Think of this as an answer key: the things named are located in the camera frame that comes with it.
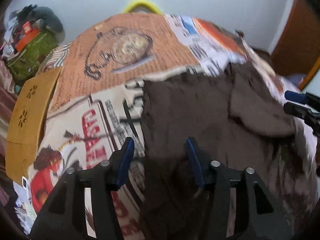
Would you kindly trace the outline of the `dark brown garment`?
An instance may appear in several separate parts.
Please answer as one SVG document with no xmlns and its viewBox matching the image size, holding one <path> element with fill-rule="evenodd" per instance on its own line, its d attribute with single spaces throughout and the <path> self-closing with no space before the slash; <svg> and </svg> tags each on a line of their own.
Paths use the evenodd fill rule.
<svg viewBox="0 0 320 240">
<path fill-rule="evenodd" d="M 183 73 L 143 87 L 145 202 L 140 221 L 151 239 L 194 239 L 208 194 L 198 188 L 183 145 L 196 139 L 210 159 L 254 168 L 279 200 L 293 231 L 313 207 L 302 129 L 272 98 L 251 64 L 218 77 Z"/>
</svg>

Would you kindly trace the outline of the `orange box in bag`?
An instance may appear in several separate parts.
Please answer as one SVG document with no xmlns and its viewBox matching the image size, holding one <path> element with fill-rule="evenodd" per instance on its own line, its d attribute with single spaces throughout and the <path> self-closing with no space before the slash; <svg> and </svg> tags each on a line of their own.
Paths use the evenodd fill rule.
<svg viewBox="0 0 320 240">
<path fill-rule="evenodd" d="M 35 38 L 40 30 L 38 28 L 32 27 L 31 23 L 28 21 L 22 25 L 22 37 L 16 44 L 16 50 L 20 53 L 22 49 Z"/>
</svg>

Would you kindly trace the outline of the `grey plush toy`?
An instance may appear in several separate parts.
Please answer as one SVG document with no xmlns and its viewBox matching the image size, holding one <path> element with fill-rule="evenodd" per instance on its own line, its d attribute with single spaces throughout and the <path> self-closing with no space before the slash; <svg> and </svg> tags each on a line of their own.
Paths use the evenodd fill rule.
<svg viewBox="0 0 320 240">
<path fill-rule="evenodd" d="M 39 7 L 32 4 L 24 7 L 17 14 L 18 27 L 21 28 L 27 22 L 29 22 L 30 25 L 36 24 L 40 30 L 48 29 L 54 33 L 63 31 L 61 21 L 49 7 Z"/>
</svg>

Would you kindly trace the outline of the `newspaper print bedspread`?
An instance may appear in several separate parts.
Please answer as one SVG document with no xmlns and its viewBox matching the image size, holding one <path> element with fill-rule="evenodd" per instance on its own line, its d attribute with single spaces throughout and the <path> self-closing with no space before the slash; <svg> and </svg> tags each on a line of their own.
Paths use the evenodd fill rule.
<svg viewBox="0 0 320 240">
<path fill-rule="evenodd" d="M 129 178 L 111 195 L 123 237 L 151 239 L 140 221 L 145 202 L 144 84 L 183 73 L 218 77 L 231 64 L 251 64 L 282 107 L 285 90 L 294 89 L 242 38 L 207 21 L 135 12 L 115 15 L 87 29 L 69 47 L 50 101 L 44 137 L 28 168 L 34 211 L 40 212 L 68 168 L 93 168 L 131 137 L 135 153 Z M 317 140 L 311 128 L 293 119 L 304 133 L 304 166 L 313 186 L 309 215 L 318 199 Z"/>
</svg>

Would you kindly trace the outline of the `green fabric storage bag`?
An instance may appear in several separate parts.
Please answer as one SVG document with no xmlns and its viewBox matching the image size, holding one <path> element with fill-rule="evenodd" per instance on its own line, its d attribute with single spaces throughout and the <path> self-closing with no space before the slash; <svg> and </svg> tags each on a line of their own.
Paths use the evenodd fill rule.
<svg viewBox="0 0 320 240">
<path fill-rule="evenodd" d="M 34 76 L 40 64 L 58 45 L 55 35 L 42 30 L 16 56 L 8 58 L 7 65 L 16 83 L 24 83 Z"/>
</svg>

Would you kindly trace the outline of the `wooden door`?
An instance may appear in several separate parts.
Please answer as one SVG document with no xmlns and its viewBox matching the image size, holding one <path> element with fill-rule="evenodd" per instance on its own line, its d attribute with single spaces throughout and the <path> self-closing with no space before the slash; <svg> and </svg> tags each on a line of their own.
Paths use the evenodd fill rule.
<svg viewBox="0 0 320 240">
<path fill-rule="evenodd" d="M 319 58 L 319 19 L 305 0 L 293 0 L 289 19 L 271 55 L 282 76 L 308 74 Z"/>
</svg>

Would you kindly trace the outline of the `yellow curved tube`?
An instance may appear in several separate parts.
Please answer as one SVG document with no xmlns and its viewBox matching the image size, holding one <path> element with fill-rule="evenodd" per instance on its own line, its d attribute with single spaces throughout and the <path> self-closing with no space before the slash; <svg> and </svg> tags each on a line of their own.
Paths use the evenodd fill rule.
<svg viewBox="0 0 320 240">
<path fill-rule="evenodd" d="M 131 0 L 124 8 L 123 13 L 148 12 L 157 15 L 163 15 L 163 12 L 150 0 Z"/>
</svg>

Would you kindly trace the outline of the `brown cardboard box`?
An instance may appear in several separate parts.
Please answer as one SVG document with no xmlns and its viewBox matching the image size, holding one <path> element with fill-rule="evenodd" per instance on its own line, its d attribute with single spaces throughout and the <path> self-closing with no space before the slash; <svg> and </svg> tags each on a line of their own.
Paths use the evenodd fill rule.
<svg viewBox="0 0 320 240">
<path fill-rule="evenodd" d="M 44 134 L 44 120 L 61 67 L 48 70 L 24 83 L 12 111 L 6 142 L 7 176 L 22 185 L 34 162 Z"/>
</svg>

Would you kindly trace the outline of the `small white charger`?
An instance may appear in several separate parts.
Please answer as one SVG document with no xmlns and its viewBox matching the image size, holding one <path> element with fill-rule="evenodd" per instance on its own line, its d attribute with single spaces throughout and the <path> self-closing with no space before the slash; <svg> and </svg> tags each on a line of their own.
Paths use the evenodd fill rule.
<svg viewBox="0 0 320 240">
<path fill-rule="evenodd" d="M 25 178 L 24 176 L 22 176 L 22 187 L 24 189 L 27 189 L 28 188 L 28 179 Z"/>
</svg>

